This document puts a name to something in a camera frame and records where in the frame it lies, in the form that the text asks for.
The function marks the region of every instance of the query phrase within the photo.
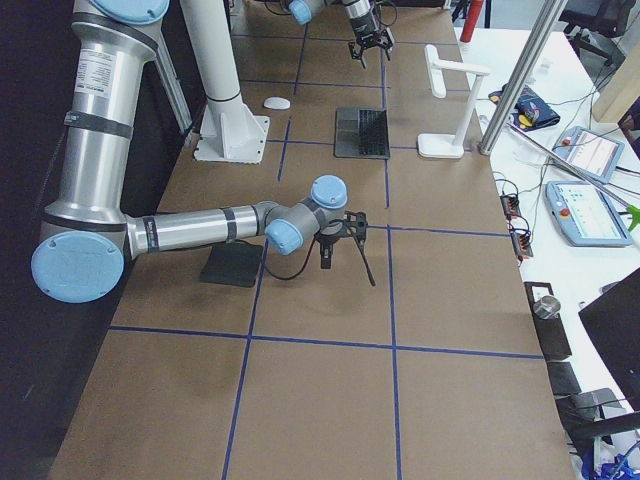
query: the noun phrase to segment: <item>blue joint cap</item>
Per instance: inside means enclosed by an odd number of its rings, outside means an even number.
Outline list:
[[[281,255],[289,255],[304,243],[298,227],[282,218],[276,218],[267,225],[264,233]]]
[[[340,177],[323,175],[313,182],[311,198],[321,207],[337,210],[347,204],[347,186]]]
[[[300,25],[306,25],[313,18],[311,9],[304,0],[293,0],[288,8],[293,18],[295,18],[296,22]]]
[[[92,232],[63,232],[42,242],[31,273],[44,293],[67,303],[96,300],[116,286],[124,258],[116,245]]]
[[[169,8],[169,0],[91,0],[91,3],[105,15],[129,25],[157,22]]]

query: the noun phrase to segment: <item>dark background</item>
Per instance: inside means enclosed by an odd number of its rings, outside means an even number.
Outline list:
[[[57,197],[61,154],[52,155],[71,108],[80,42],[73,2],[2,2],[0,33],[0,478],[42,476],[55,456],[111,321],[130,266],[106,297],[57,302],[31,279],[39,214]],[[204,104],[179,2],[163,22],[192,116]],[[144,68],[122,211],[153,213],[183,145],[155,65]],[[43,201],[37,205],[38,198]]]

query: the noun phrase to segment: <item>laptop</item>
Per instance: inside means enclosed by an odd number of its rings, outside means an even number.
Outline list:
[[[389,158],[387,111],[382,108],[338,108],[334,155],[340,158]]]

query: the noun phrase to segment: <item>keyboard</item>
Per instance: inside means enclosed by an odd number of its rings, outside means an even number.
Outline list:
[[[358,115],[358,153],[389,155],[387,112],[361,109]]]

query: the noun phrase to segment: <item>red object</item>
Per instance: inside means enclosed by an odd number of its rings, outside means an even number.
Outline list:
[[[476,23],[478,23],[478,17],[480,16],[483,4],[484,0],[471,0],[469,13],[467,14],[467,19],[464,21],[464,27],[462,27],[462,35],[460,35],[461,42],[468,43],[471,41],[473,30],[476,28]]]

